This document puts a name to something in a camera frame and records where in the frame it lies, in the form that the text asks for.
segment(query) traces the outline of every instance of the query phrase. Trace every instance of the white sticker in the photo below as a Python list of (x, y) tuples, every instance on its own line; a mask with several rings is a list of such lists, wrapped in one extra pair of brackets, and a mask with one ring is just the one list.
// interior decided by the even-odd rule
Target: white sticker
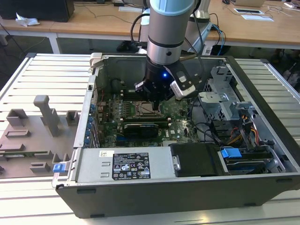
[(6, 155), (5, 158), (21, 158), (25, 157), (24, 155)]
[(113, 157), (114, 151), (100, 151), (99, 157)]

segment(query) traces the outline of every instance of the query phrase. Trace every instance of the tissue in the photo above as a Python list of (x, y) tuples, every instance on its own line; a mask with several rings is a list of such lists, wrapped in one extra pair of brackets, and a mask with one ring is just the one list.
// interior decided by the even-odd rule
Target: tissue
[(22, 25), (24, 27), (40, 24), (36, 18), (28, 19), (28, 18), (18, 15), (17, 13), (16, 13), (16, 15), (17, 15), (16, 22), (19, 25)]

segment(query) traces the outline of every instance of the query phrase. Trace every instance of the yellow wire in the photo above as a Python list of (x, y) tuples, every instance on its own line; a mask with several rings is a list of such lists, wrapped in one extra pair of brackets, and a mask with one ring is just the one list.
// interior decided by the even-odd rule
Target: yellow wire
[(231, 140), (228, 144), (232, 144), (232, 143), (236, 142), (241, 137), (242, 137), (242, 135), (237, 136), (236, 138), (234, 138), (233, 140)]
[(253, 132), (254, 132), (254, 134), (255, 134), (255, 142), (256, 142), (256, 140), (257, 140), (257, 132), (256, 132), (256, 130), (254, 130), (254, 129), (251, 129)]

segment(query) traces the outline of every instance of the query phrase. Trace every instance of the barcode sticker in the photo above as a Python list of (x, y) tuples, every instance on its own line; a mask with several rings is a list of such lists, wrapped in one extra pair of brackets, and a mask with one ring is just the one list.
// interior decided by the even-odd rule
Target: barcode sticker
[(100, 151), (99, 157), (113, 157), (114, 151)]

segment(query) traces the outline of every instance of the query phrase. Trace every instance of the white paper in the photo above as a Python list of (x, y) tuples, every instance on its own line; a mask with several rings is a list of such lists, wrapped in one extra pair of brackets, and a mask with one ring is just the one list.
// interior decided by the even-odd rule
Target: white paper
[(16, 22), (21, 26), (27, 27), (27, 26), (33, 26), (33, 25), (40, 24), (36, 18), (28, 19), (28, 18), (18, 15), (17, 13), (16, 13), (16, 15), (17, 15)]
[(262, 17), (259, 15), (242, 15), (245, 20), (259, 20), (259, 21), (274, 21), (268, 17)]

